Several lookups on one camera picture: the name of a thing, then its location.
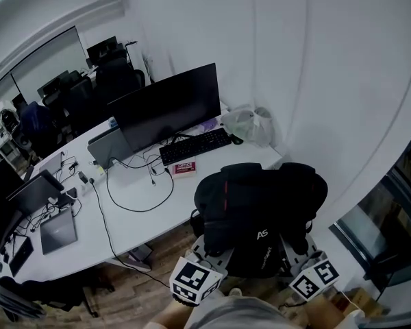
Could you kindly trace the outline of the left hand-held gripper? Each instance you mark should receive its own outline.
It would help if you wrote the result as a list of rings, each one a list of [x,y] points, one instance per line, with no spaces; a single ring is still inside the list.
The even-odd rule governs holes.
[[[211,256],[206,252],[200,236],[184,257],[180,257],[169,278],[170,291],[175,300],[196,307],[219,288],[227,277],[227,266],[233,249]]]

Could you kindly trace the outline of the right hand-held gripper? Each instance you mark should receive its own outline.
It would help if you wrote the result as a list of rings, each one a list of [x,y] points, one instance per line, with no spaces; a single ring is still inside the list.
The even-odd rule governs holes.
[[[306,235],[306,241],[308,250],[299,255],[281,238],[279,250],[282,266],[277,279],[288,285],[305,302],[309,302],[332,286],[339,279],[339,273],[309,234]]]

